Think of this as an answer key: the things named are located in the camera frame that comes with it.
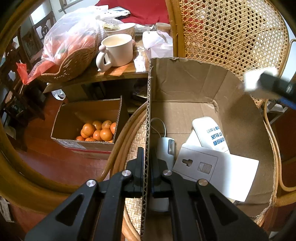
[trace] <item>metal screw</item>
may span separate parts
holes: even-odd
[[[86,185],[89,186],[89,187],[93,187],[95,184],[96,184],[96,181],[95,180],[88,180],[86,182]]]
[[[208,184],[208,181],[206,179],[199,179],[198,184],[201,186],[206,186]]]
[[[127,176],[129,176],[129,175],[131,174],[131,171],[130,171],[130,170],[124,170],[124,171],[122,171],[121,174],[122,174],[123,176],[127,177]]]
[[[170,176],[170,175],[172,174],[172,171],[171,171],[171,170],[164,170],[164,171],[163,171],[163,174],[164,174],[165,176]]]

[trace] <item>box of oranges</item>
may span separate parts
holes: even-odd
[[[62,104],[51,138],[86,157],[107,159],[128,119],[122,97]]]

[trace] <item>mug handle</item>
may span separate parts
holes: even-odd
[[[96,57],[96,65],[98,67],[98,72],[105,72],[112,66],[111,61],[108,57],[108,50],[105,45],[101,45],[99,47],[99,54]]]

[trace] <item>orange-filled plastic bag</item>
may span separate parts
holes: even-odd
[[[103,36],[97,18],[107,9],[107,5],[90,6],[63,15],[46,34],[42,60],[31,73],[27,73],[26,64],[17,64],[23,84],[30,83],[45,72],[57,73],[62,62],[75,50],[94,47],[98,35],[100,38]]]

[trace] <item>white cable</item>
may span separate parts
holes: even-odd
[[[153,130],[155,130],[158,134],[159,134],[159,136],[160,136],[160,138],[161,138],[161,135],[160,135],[160,133],[152,126],[152,121],[154,121],[154,120],[160,120],[161,121],[161,123],[163,124],[163,128],[164,128],[164,130],[165,130],[165,134],[164,134],[164,136],[163,137],[166,137],[166,128],[165,128],[165,124],[164,124],[164,122],[161,120],[161,119],[159,119],[159,118],[157,118],[157,117],[154,117],[154,118],[152,118],[151,120],[150,120],[150,126],[151,126],[151,128],[153,129]]]

